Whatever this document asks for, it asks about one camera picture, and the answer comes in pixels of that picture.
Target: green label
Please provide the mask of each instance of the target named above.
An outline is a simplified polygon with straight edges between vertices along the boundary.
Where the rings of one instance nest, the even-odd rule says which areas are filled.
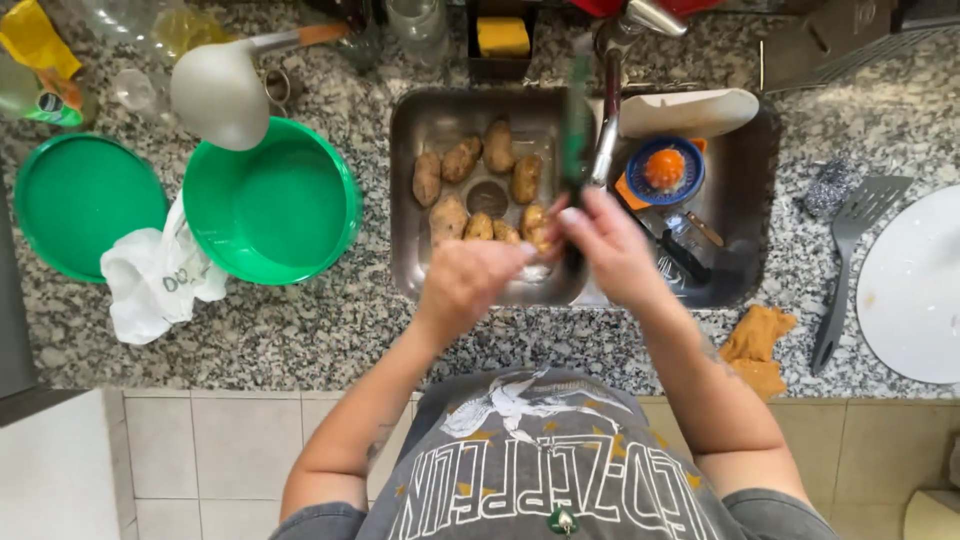
[[[57,94],[46,91],[36,98],[33,109],[25,117],[66,128],[84,123],[84,116],[78,110],[70,109]]]

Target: potato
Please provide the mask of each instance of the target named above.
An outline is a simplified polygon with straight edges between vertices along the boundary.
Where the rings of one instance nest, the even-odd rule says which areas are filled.
[[[515,201],[522,205],[534,202],[542,168],[543,159],[537,155],[526,156],[516,162],[514,177],[510,180],[510,194]]]
[[[520,243],[520,233],[506,221],[497,219],[493,222],[493,239],[508,244],[518,244]]]
[[[460,141],[460,144],[444,154],[441,176],[451,184],[459,184],[473,172],[473,167],[480,159],[481,151],[483,151],[483,143],[476,135]]]
[[[544,214],[543,207],[534,203],[524,209],[523,215],[520,216],[520,235],[541,253],[550,249],[550,242],[547,242],[544,238],[546,233],[546,217]]]
[[[440,156],[424,152],[414,165],[414,197],[423,207],[429,208],[440,197]]]
[[[511,147],[510,122],[497,120],[483,135],[483,163],[491,172],[502,174],[514,169],[514,149]]]
[[[467,222],[464,240],[493,240],[493,222],[490,217],[483,212],[473,214]]]
[[[430,210],[430,243],[436,247],[444,240],[460,240],[467,226],[467,209],[460,197],[449,193]]]

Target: sink drain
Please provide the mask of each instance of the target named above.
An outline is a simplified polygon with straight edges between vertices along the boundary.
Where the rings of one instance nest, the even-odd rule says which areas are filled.
[[[467,211],[470,214],[484,212],[491,219],[499,219],[507,213],[507,193],[493,181],[481,182],[467,194]]]

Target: green pendant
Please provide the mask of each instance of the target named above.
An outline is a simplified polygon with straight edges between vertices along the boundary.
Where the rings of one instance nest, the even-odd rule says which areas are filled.
[[[565,534],[567,538],[574,532],[580,530],[580,524],[577,523],[577,518],[573,517],[573,514],[563,509],[559,504],[557,505],[557,509],[546,518],[546,524],[555,534]]]

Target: bird graphic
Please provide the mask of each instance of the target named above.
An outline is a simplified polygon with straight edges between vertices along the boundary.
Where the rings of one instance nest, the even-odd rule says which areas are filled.
[[[586,380],[576,380],[544,386],[533,386],[549,368],[532,372],[529,378],[516,380],[518,375],[525,376],[530,371],[513,372],[497,377],[490,384],[488,392],[482,396],[467,400],[447,414],[440,429],[453,437],[466,437],[479,430],[491,413],[496,412],[503,418],[503,429],[514,439],[539,447],[540,444],[525,430],[520,428],[524,415],[546,418],[560,412],[582,412],[602,418],[609,422],[613,433],[620,431],[620,425],[612,418],[584,405],[570,405],[566,399],[571,396],[584,396],[598,404],[615,406],[632,412],[616,398],[609,397]]]

